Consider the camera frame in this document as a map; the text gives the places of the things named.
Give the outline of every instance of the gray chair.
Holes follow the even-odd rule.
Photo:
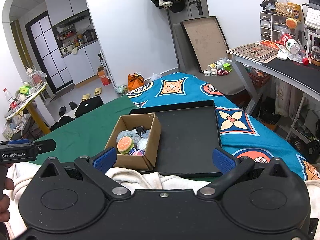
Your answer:
[[[245,90],[237,73],[233,70],[227,76],[205,76],[199,72],[197,58],[188,38],[179,23],[173,24],[173,35],[176,37],[176,50],[179,59],[179,71],[194,75],[198,79],[209,82],[225,96],[233,96]]]

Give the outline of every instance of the patterned blanket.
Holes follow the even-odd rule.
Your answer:
[[[318,171],[288,142],[238,108],[213,85],[195,76],[167,75],[130,91],[127,96],[139,108],[213,99],[224,150],[238,158],[249,156],[256,162],[281,157],[302,179],[320,180]]]

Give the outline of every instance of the green bedsheet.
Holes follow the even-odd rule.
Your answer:
[[[41,137],[39,140],[54,139],[57,147],[38,155],[33,163],[42,164],[50,156],[60,162],[73,162],[81,155],[98,154],[106,146],[119,116],[134,108],[137,108],[134,103],[122,96]]]

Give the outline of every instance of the yellow slipper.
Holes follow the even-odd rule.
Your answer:
[[[90,98],[90,93],[85,94],[85,95],[82,96],[81,102],[82,102],[82,101],[85,101],[85,100],[87,100],[87,99],[89,99],[89,98]]]
[[[101,92],[102,92],[102,88],[96,88],[96,89],[94,90],[94,95],[95,95],[95,96],[98,96],[98,95],[101,94]]]

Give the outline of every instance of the human hand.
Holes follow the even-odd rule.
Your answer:
[[[5,167],[9,168],[12,164],[6,164]],[[13,190],[14,183],[12,179],[5,178],[4,180],[4,189]],[[0,200],[0,222],[8,222],[10,218],[10,212],[8,210],[10,205],[10,198],[3,194],[3,198]]]

